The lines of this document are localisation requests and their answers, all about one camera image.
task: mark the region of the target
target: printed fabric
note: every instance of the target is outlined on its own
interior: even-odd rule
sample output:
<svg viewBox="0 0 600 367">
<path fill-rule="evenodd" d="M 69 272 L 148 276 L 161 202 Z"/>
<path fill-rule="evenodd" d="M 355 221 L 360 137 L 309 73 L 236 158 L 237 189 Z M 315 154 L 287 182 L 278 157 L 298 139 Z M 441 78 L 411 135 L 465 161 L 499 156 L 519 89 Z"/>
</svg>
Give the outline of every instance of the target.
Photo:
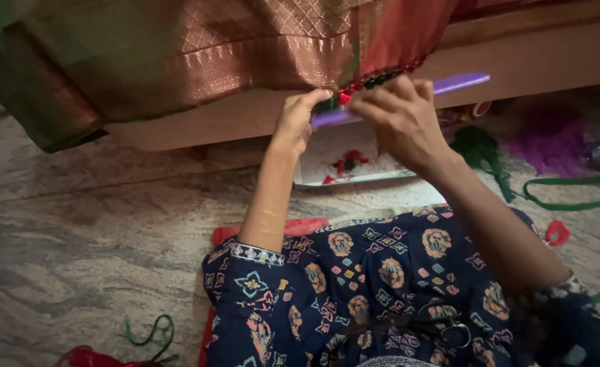
<svg viewBox="0 0 600 367">
<path fill-rule="evenodd" d="M 207 366 L 600 366 L 600 311 L 585 288 L 571 277 L 505 299 L 454 216 L 441 205 L 327 226 L 286 238 L 281 254 L 224 241 L 203 262 L 216 308 Z M 469 345 L 395 327 L 343 335 L 420 309 L 461 313 Z"/>
</svg>

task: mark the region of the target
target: purple fabric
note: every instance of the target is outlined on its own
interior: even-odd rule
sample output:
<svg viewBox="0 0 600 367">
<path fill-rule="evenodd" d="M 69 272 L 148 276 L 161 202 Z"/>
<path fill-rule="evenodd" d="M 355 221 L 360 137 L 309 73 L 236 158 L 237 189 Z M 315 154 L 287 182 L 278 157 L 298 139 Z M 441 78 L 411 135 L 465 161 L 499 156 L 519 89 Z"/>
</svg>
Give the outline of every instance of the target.
<svg viewBox="0 0 600 367">
<path fill-rule="evenodd" d="M 522 129 L 508 142 L 512 156 L 533 165 L 538 175 L 574 178 L 592 173 L 582 160 L 585 121 L 579 112 L 549 104 L 529 109 L 522 118 Z"/>
</svg>

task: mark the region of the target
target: floor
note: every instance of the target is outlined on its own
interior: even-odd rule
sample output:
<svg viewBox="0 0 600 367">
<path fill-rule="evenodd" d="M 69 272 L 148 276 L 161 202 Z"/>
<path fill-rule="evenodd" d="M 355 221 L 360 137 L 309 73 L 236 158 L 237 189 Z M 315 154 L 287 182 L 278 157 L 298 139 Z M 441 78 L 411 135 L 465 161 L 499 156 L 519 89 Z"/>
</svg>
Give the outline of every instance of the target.
<svg viewBox="0 0 600 367">
<path fill-rule="evenodd" d="M 582 110 L 600 138 L 600 86 L 547 97 Z M 484 123 L 506 132 L 515 122 L 509 108 Z M 200 155 L 148 153 L 105 137 L 47 155 L 0 108 L 0 366 L 49 366 L 81 344 L 145 360 L 159 347 L 129 345 L 120 336 L 124 319 L 145 335 L 162 313 L 175 321 L 177 365 L 195 365 L 209 306 L 201 259 L 214 227 L 242 219 L 265 145 L 258 138 Z M 514 188 L 535 173 L 513 159 L 508 168 Z M 294 192 L 289 217 L 411 206 L 422 186 L 409 178 Z M 536 193 L 556 202 L 600 198 L 598 187 Z M 600 291 L 600 209 L 548 212 L 523 199 L 515 206 L 541 231 L 562 220 L 573 236 L 557 253 Z"/>
</svg>

